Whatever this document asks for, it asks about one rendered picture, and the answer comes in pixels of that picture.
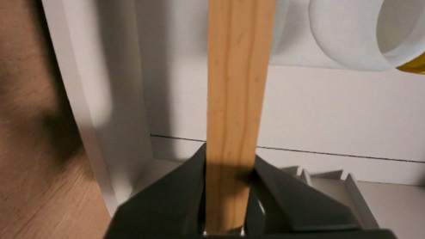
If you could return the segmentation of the white wall rack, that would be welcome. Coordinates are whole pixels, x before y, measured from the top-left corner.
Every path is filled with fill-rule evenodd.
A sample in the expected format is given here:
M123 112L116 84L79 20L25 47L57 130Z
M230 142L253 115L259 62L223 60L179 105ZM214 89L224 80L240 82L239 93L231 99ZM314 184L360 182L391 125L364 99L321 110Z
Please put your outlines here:
M109 216L184 162L153 158L133 0L41 0L65 92ZM351 208L342 180L312 187ZM357 181L398 239L425 239L425 187Z

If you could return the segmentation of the wooden shelf board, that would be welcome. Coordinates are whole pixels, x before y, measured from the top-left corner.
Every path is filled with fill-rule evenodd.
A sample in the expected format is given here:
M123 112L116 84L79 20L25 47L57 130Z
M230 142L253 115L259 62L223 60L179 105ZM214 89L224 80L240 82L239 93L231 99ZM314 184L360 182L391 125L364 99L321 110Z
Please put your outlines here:
M276 0L208 0L206 235L242 235Z

